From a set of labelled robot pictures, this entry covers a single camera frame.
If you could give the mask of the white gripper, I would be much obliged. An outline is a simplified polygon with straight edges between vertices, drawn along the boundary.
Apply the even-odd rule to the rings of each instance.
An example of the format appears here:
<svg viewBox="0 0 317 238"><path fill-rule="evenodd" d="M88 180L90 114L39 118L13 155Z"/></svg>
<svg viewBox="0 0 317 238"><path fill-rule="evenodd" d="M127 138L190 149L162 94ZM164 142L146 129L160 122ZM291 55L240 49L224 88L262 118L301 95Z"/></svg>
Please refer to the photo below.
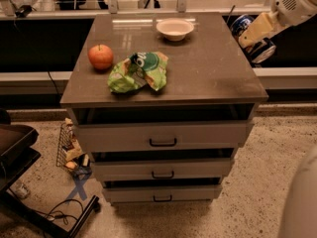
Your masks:
<svg viewBox="0 0 317 238"><path fill-rule="evenodd" d="M260 13L239 37L244 49L273 37L281 27L297 26L317 14L317 0L272 0L270 13Z"/></svg>

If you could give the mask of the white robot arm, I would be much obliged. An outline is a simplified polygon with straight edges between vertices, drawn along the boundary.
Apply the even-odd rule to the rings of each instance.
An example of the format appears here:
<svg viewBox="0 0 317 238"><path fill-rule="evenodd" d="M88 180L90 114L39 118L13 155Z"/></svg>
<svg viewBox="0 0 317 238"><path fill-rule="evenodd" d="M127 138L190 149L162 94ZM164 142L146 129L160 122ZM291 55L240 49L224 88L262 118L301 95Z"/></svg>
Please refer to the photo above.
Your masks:
<svg viewBox="0 0 317 238"><path fill-rule="evenodd" d="M262 40L316 14L317 0L272 0L270 11L260 13L238 37L238 43L251 54ZM317 147L303 157L293 177L278 238L317 238Z"/></svg>

